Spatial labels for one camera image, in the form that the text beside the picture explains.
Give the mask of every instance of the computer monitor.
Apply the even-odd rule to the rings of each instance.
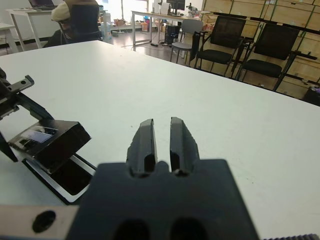
[[[52,0],[29,0],[32,7],[51,7],[54,6]]]
[[[171,4],[171,8],[177,10],[185,10],[186,0],[166,0],[168,4]]]

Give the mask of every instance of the chair backrest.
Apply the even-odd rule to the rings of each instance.
[[[199,33],[202,30],[204,23],[200,20],[185,19],[181,24],[181,29],[184,33],[194,34]]]
[[[98,16],[98,5],[73,5],[70,25],[76,37],[99,33]]]
[[[267,23],[255,45],[254,52],[286,60],[298,34],[298,29]]]
[[[218,16],[210,37],[210,42],[212,44],[235,49],[239,44],[245,24],[246,20],[244,19]]]

